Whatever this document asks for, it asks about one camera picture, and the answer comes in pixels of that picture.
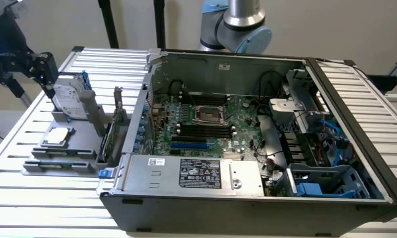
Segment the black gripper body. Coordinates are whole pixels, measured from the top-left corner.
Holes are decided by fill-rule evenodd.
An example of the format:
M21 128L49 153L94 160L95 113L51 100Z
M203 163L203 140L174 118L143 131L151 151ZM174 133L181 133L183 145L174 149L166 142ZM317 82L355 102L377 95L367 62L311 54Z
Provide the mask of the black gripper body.
M13 72L23 74L27 78L34 77L33 51L14 51L0 53L0 82L6 82Z

